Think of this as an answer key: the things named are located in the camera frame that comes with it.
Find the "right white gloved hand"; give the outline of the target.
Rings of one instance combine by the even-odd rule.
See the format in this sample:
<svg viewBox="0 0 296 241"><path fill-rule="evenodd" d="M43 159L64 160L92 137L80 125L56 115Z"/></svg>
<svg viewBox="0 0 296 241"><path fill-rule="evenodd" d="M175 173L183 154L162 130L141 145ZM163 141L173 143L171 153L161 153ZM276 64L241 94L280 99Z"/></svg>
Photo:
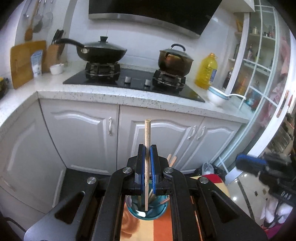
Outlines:
<svg viewBox="0 0 296 241"><path fill-rule="evenodd" d="M290 215L293 207L274 197L267 199L261 213L264 228L282 225Z"/></svg>

